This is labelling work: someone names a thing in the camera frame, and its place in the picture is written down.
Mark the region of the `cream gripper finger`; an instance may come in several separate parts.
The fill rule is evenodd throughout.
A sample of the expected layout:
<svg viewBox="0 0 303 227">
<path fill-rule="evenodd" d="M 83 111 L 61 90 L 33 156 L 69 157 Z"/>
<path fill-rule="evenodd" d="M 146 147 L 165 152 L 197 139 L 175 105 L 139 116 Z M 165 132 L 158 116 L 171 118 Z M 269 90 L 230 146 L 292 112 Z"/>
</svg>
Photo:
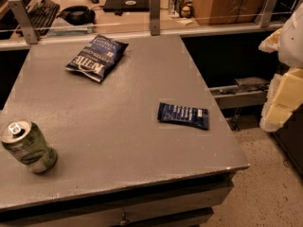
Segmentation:
<svg viewBox="0 0 303 227">
<path fill-rule="evenodd" d="M 258 49 L 266 53 L 272 53 L 278 51 L 279 37 L 281 31 L 282 29 L 279 28 L 275 32 L 273 32 L 270 36 L 268 36 L 265 40 L 263 40 L 259 44 Z"/>
<path fill-rule="evenodd" d="M 303 69 L 291 68 L 283 76 L 275 74 L 261 112 L 260 127 L 268 132 L 279 130 L 302 104 Z"/>
</svg>

